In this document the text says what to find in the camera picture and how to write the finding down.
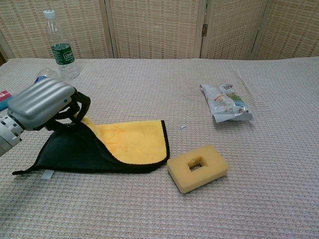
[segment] sponge hole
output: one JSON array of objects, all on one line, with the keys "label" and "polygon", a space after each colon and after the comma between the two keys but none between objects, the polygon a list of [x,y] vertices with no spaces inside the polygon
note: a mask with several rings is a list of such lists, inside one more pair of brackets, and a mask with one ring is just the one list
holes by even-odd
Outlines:
[{"label": "sponge hole", "polygon": [[192,159],[188,163],[189,169],[191,172],[197,170],[198,168],[201,168],[202,166],[205,166],[205,162],[202,157]]},{"label": "sponge hole", "polygon": [[202,167],[202,165],[200,164],[200,163],[198,163],[198,164],[196,164],[196,165],[194,165],[194,166],[191,166],[191,167],[189,167],[189,169],[190,169],[190,171],[195,171],[196,169],[199,169],[199,168],[201,168]]}]

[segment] snack wrapper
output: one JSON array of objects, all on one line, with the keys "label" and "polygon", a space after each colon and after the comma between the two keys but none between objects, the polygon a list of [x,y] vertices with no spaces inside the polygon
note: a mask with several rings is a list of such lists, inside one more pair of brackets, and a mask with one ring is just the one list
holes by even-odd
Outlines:
[{"label": "snack wrapper", "polygon": [[248,112],[247,105],[233,90],[233,85],[224,84],[214,87],[209,84],[201,84],[208,107],[217,123],[226,120],[245,121],[252,120],[253,116]]}]

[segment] yellow sponge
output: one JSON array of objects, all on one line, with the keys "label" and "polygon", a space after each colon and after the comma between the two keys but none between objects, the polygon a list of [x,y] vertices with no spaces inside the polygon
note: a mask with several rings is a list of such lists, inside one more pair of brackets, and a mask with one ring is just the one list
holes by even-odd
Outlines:
[{"label": "yellow sponge", "polygon": [[169,159],[167,169],[180,192],[188,193],[225,176],[228,164],[212,145],[206,145]]}]

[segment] woven screen panel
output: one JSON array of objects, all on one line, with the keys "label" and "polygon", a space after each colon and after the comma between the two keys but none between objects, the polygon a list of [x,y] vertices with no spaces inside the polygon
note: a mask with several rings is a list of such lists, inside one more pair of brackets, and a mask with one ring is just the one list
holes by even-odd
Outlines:
[{"label": "woven screen panel", "polygon": [[110,0],[119,58],[192,58],[200,0]]},{"label": "woven screen panel", "polygon": [[53,58],[43,11],[54,9],[76,58],[107,58],[98,0],[0,1],[0,29],[17,58]]},{"label": "woven screen panel", "polygon": [[255,59],[319,56],[319,1],[274,0]]},{"label": "woven screen panel", "polygon": [[214,0],[208,41],[201,58],[245,60],[251,52],[267,0]]}]

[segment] bottle cap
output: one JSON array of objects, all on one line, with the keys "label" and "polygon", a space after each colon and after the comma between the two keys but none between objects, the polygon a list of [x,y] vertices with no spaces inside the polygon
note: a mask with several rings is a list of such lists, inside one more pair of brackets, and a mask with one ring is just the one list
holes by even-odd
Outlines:
[{"label": "bottle cap", "polygon": [[54,10],[45,10],[43,11],[44,17],[48,20],[55,19],[55,11]]}]

